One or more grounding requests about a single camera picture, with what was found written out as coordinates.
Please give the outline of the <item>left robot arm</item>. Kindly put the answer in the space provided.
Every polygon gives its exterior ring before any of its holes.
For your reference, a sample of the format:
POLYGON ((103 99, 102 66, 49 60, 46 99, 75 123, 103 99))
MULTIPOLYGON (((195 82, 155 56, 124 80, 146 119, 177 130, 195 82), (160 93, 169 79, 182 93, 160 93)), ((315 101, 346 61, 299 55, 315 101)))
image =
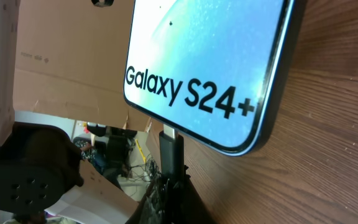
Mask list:
POLYGON ((19 1, 0 1, 0 210, 41 212, 84 181, 80 150, 63 130, 15 120, 19 1))

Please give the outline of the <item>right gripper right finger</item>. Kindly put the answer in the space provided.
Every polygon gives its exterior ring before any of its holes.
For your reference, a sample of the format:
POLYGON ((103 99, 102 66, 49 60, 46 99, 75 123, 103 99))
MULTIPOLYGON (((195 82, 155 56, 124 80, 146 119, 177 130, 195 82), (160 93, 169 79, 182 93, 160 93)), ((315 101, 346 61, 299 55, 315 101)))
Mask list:
POLYGON ((166 220, 174 224, 216 224, 192 184, 187 174, 188 166, 184 165, 184 176, 181 182, 169 185, 167 190, 166 220))

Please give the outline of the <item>blue Galaxy smartphone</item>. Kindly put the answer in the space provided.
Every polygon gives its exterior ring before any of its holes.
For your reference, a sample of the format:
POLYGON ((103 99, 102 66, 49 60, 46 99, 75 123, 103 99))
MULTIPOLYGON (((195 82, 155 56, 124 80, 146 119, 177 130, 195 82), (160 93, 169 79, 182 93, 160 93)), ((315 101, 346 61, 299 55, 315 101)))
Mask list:
POLYGON ((136 0, 126 103, 222 154, 261 148, 305 9, 297 0, 136 0))

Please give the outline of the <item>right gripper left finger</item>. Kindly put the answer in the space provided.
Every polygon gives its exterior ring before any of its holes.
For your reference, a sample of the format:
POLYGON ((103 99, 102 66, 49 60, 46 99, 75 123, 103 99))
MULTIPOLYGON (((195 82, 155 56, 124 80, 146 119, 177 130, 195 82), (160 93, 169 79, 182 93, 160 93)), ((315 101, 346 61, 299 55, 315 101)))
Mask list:
POLYGON ((170 223, 169 180, 166 177, 158 177, 152 181, 126 224, 170 223))

